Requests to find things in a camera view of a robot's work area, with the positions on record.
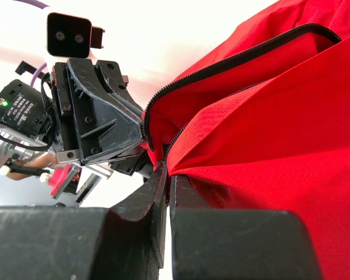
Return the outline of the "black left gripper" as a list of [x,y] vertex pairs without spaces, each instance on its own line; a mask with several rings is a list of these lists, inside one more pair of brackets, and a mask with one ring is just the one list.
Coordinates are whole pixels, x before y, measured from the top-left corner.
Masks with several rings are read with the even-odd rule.
[[128,93],[114,61],[70,58],[52,68],[53,148],[59,162],[107,163],[148,178],[152,164],[141,147],[142,109]]

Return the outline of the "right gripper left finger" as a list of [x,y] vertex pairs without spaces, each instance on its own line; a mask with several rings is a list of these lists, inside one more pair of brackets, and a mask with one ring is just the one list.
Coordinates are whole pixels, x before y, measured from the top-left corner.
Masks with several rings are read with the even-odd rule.
[[0,207],[0,279],[158,279],[167,168],[111,208]]

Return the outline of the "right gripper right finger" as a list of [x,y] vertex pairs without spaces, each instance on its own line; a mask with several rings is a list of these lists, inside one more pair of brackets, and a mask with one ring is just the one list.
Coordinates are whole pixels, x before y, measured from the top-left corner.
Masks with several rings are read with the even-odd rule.
[[171,178],[174,279],[322,279],[294,213],[211,207],[186,176]]

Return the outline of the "red hooded jacket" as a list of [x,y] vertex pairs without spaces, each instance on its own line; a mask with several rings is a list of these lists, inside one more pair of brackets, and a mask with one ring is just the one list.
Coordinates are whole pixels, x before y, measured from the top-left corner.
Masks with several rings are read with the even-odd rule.
[[278,1],[159,91],[153,163],[218,208],[294,212],[350,279],[350,1]]

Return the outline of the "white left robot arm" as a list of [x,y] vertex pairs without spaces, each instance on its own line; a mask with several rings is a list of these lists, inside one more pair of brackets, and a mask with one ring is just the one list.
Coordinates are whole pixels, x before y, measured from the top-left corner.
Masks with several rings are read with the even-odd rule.
[[70,58],[56,63],[42,85],[51,94],[15,79],[0,92],[0,129],[14,144],[53,152],[60,163],[107,163],[131,175],[144,160],[142,109],[127,90],[114,61]]

